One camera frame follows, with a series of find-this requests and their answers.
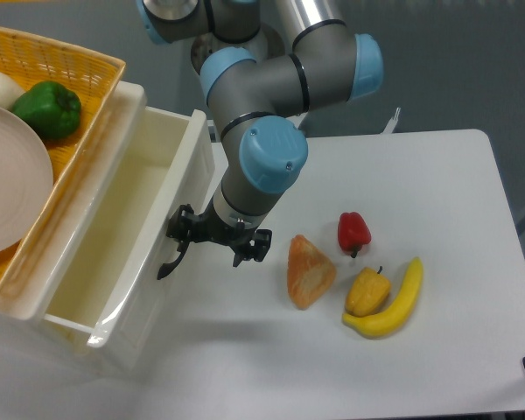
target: green bell pepper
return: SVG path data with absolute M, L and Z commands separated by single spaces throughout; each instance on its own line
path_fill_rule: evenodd
M 41 81 L 22 94 L 11 112 L 44 140 L 61 139 L 80 126 L 78 95 L 56 81 Z

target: white drawer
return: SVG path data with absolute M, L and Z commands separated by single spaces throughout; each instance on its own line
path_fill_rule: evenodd
M 94 151 L 111 161 L 81 170 L 67 213 L 3 288 L 0 314 L 84 359 L 131 368 L 171 285 L 156 279 L 177 245 L 165 237 L 167 215 L 185 203 L 200 208 L 214 159 L 204 113 L 144 108 L 144 91 L 125 85 L 134 105 L 124 119 L 112 113 Z

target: bread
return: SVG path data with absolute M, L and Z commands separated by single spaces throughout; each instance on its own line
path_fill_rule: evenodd
M 307 309 L 329 290 L 336 277 L 331 260 L 299 234 L 288 254 L 288 294 L 298 309 Z

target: red bell pepper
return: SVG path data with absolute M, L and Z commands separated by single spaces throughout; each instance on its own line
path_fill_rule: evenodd
M 339 245 L 352 258 L 371 242 L 368 225 L 359 213 L 343 213 L 339 219 Z

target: gray floor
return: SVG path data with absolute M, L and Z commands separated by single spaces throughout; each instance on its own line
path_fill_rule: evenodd
M 484 130 L 517 215 L 525 205 L 525 0 L 343 0 L 339 5 L 354 32 L 379 41 L 386 79 L 373 97 L 310 113 L 308 134 L 377 133 L 396 107 L 402 107 L 401 131 Z M 262 0 L 262 14 L 283 32 L 274 2 Z M 207 112 L 190 66 L 192 41 L 153 45 L 134 0 L 2 3 L 0 25 L 120 57 L 128 64 L 124 79 L 144 86 L 151 106 Z M 525 235 L 521 243 L 525 253 Z

